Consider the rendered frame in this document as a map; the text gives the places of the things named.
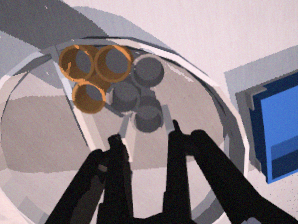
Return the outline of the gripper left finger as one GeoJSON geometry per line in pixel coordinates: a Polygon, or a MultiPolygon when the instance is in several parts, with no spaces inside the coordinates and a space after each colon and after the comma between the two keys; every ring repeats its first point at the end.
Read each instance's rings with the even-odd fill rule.
{"type": "Polygon", "coordinates": [[[124,217],[134,217],[130,162],[136,131],[131,114],[124,115],[120,135],[107,139],[109,150],[90,152],[45,224],[90,224],[103,191],[96,224],[124,224],[124,217]]]}

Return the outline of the blue shallow tray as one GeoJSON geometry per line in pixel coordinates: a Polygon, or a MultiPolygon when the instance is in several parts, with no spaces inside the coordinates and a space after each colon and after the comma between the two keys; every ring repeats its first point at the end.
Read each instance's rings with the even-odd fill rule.
{"type": "Polygon", "coordinates": [[[251,118],[256,169],[264,174],[267,184],[297,173],[298,72],[244,93],[251,118]]]}

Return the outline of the bronze bushing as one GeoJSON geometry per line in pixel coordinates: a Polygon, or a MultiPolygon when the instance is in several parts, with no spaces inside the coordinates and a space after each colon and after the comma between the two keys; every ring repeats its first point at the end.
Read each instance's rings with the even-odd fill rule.
{"type": "Polygon", "coordinates": [[[82,82],[96,74],[94,59],[99,50],[92,45],[71,45],[66,47],[59,56],[59,68],[61,73],[73,82],[82,82]],[[91,62],[89,73],[81,71],[76,64],[76,55],[79,50],[84,51],[91,62]]]}
{"type": "Polygon", "coordinates": [[[95,56],[94,59],[94,68],[97,72],[97,74],[105,81],[111,82],[111,83],[117,83],[119,81],[124,80],[130,73],[131,65],[134,61],[134,57],[132,55],[132,52],[125,46],[120,45],[107,45],[105,47],[102,47],[95,56]],[[120,50],[127,58],[128,61],[128,69],[126,73],[114,73],[112,72],[106,65],[106,55],[111,50],[110,48],[115,48],[117,50],[120,50]],[[123,75],[124,74],[124,75],[123,75]]]}
{"type": "Polygon", "coordinates": [[[72,90],[72,100],[77,109],[83,113],[95,114],[102,110],[106,104],[106,92],[111,86],[110,82],[103,80],[99,75],[94,75],[78,83],[72,90]],[[97,101],[89,97],[86,92],[86,84],[90,84],[99,89],[102,94],[103,100],[97,101]]]}

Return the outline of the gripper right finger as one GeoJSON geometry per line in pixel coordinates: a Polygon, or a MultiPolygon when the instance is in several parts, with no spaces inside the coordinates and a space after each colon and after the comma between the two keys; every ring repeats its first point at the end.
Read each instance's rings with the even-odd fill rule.
{"type": "Polygon", "coordinates": [[[168,105],[161,107],[168,138],[161,224],[190,224],[192,220],[186,156],[194,156],[231,224],[298,224],[262,197],[204,130],[183,134],[168,105]]]}

